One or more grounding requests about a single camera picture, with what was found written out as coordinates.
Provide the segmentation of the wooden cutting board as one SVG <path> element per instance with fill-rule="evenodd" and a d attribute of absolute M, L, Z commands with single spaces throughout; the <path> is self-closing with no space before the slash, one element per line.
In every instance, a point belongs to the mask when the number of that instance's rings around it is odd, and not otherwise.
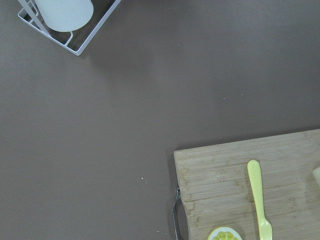
<path fill-rule="evenodd" d="M 177 150 L 174 161 L 188 238 L 205 240 L 230 227 L 244 240 L 259 238 L 248 162 L 261 169 L 264 214 L 275 240 L 320 237 L 320 132 L 308 130 Z"/>

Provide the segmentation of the yellow plastic knife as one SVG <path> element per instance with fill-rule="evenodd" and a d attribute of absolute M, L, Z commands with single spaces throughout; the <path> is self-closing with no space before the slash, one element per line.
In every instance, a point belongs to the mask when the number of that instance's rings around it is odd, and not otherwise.
<path fill-rule="evenodd" d="M 247 163 L 247 171 L 249 182 L 252 190 L 252 195 L 255 204 L 257 225 L 260 240 L 272 240 L 273 229 L 272 225 L 265 217 L 264 198 L 263 198 L 263 185 L 261 167 L 258 161 L 250 160 Z"/>

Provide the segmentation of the white cup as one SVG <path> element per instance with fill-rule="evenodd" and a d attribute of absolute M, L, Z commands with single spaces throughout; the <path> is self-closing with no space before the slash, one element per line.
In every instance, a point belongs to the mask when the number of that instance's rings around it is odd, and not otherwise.
<path fill-rule="evenodd" d="M 35 3 L 45 24 L 57 32 L 82 28 L 94 13 L 91 0 L 37 0 Z"/>

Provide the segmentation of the white cup rack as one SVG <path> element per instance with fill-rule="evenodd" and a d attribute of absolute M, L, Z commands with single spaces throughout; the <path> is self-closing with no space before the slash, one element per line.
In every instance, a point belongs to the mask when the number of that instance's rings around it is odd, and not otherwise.
<path fill-rule="evenodd" d="M 120 4 L 119 0 L 91 1 L 93 4 L 92 18 L 86 25 L 74 31 L 59 32 L 50 29 L 43 20 L 36 5 L 36 0 L 20 0 L 22 9 L 18 13 L 18 17 L 47 39 L 79 56 Z"/>

